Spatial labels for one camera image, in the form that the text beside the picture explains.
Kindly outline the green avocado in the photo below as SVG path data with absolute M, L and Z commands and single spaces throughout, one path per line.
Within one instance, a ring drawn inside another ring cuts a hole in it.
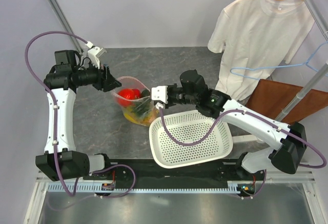
M 148 89 L 144 89 L 144 90 L 141 92 L 141 98 L 142 98 L 142 99 L 149 99 L 149 98 L 151 98 L 151 92 L 150 92 L 150 90 L 148 90 Z

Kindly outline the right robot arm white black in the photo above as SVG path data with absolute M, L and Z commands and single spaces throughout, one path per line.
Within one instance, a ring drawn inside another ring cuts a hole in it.
M 209 88 L 196 70 L 183 72 L 180 82 L 181 87 L 173 84 L 158 88 L 154 98 L 163 102 L 165 108 L 195 105 L 200 114 L 237 126 L 268 145 L 266 149 L 241 154 L 234 168 L 239 179 L 248 179 L 271 167 L 287 174 L 296 173 L 306 150 L 303 125 L 281 123 L 246 108 L 227 94 Z

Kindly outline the red orange peach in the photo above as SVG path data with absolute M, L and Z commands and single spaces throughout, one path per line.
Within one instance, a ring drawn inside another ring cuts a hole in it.
M 141 92 L 139 89 L 122 89 L 119 91 L 118 95 L 120 98 L 117 99 L 117 102 L 122 107 L 128 107 L 132 105 L 130 100 L 141 98 Z

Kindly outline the clear zip top bag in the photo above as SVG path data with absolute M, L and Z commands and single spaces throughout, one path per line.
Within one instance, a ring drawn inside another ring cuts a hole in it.
M 128 88 L 128 89 L 139 89 L 140 92 L 142 92 L 144 89 L 148 89 L 141 81 L 139 81 L 138 79 L 131 77 L 131 76 L 122 76 L 122 77 L 119 77 L 117 80 L 121 82 L 122 86 L 111 91 L 111 95 L 113 97 L 113 100 L 121 108 L 121 110 L 126 107 L 120 106 L 117 102 L 117 99 L 120 98 L 120 96 L 118 95 L 120 90 Z M 151 101 L 152 102 L 151 98 L 149 98 L 149 99 L 139 98 L 139 99 L 130 100 L 130 101 L 132 103 L 143 102 L 143 101 Z

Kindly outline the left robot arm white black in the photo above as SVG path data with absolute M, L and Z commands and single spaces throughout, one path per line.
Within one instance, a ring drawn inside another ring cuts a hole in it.
M 106 163 L 105 154 L 87 155 L 77 152 L 73 138 L 73 107 L 79 87 L 93 86 L 108 92 L 121 83 L 100 63 L 103 48 L 93 47 L 87 52 L 89 66 L 83 68 L 76 60 L 81 56 L 74 50 L 56 51 L 56 64 L 44 79 L 50 90 L 48 139 L 43 155 L 35 158 L 36 166 L 52 181 L 84 177 L 90 173 L 100 179 L 112 175 L 112 166 Z

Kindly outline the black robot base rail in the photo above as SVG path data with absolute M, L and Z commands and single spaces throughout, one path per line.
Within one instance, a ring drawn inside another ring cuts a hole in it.
M 166 169 L 153 159 L 109 159 L 105 167 L 121 164 L 133 169 L 136 175 L 136 189 L 213 189 L 226 188 L 228 181 L 260 182 L 264 172 L 258 171 L 255 176 L 239 176 L 235 169 L 235 159 L 218 159 L 186 167 Z

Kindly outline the orange toy pineapple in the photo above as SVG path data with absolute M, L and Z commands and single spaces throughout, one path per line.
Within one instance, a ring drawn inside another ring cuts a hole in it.
M 146 127 L 158 117 L 158 111 L 151 101 L 135 102 L 122 111 L 128 121 Z

